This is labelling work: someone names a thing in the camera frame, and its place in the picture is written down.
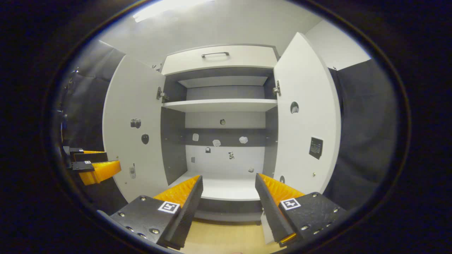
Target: ceiling light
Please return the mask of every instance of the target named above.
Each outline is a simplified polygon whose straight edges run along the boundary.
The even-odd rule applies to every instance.
[[[140,10],[133,17],[135,19],[135,22],[138,23],[170,9],[190,7],[209,1],[213,0],[161,0]]]

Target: drawer handle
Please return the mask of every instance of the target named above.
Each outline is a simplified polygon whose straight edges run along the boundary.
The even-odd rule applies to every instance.
[[[229,52],[216,52],[216,53],[202,54],[201,57],[206,58],[207,55],[213,55],[213,54],[226,54],[228,56]]]

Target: wooden floor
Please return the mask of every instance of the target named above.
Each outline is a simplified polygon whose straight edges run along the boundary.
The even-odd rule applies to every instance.
[[[264,242],[262,225],[193,220],[185,247],[186,254],[267,254],[281,250],[278,243]]]

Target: white shelf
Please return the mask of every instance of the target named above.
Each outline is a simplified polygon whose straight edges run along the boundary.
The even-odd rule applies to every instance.
[[[206,99],[163,103],[162,107],[182,112],[266,112],[276,107],[272,99]]]
[[[228,201],[260,200],[255,188],[256,174],[230,175],[208,172],[187,171],[168,188],[196,175],[202,175],[202,198]]]

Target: open cabinet door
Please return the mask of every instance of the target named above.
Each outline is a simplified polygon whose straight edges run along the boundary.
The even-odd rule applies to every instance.
[[[285,184],[305,194],[323,193],[336,164],[341,131],[333,78],[300,33],[279,59],[274,76],[281,95],[273,177],[283,177]]]
[[[168,187],[160,144],[162,103],[156,99],[158,87],[163,90],[164,84],[165,76],[126,55],[108,87],[102,120],[104,149],[108,160],[121,162],[114,180],[127,202],[140,195],[153,197]],[[139,128],[131,127],[135,118],[141,120]]]

